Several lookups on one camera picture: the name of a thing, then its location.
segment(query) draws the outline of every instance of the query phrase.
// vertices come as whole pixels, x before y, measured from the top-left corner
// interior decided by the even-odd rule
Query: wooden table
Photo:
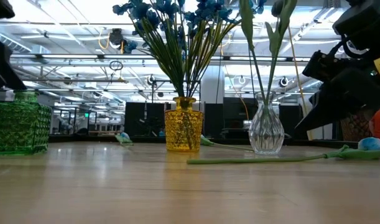
[[[329,149],[285,147],[284,156]],[[0,156],[0,223],[380,224],[380,161],[187,165],[252,157],[203,147],[68,142]]]

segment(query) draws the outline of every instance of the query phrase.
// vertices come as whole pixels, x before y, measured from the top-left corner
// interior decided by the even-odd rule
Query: glass vase
[[[175,110],[165,111],[166,148],[175,152],[200,150],[203,113],[192,110],[194,98],[175,97]]]
[[[258,108],[249,128],[249,140],[256,154],[276,155],[284,142],[284,127],[272,109],[273,91],[266,102],[261,93],[256,95]]]

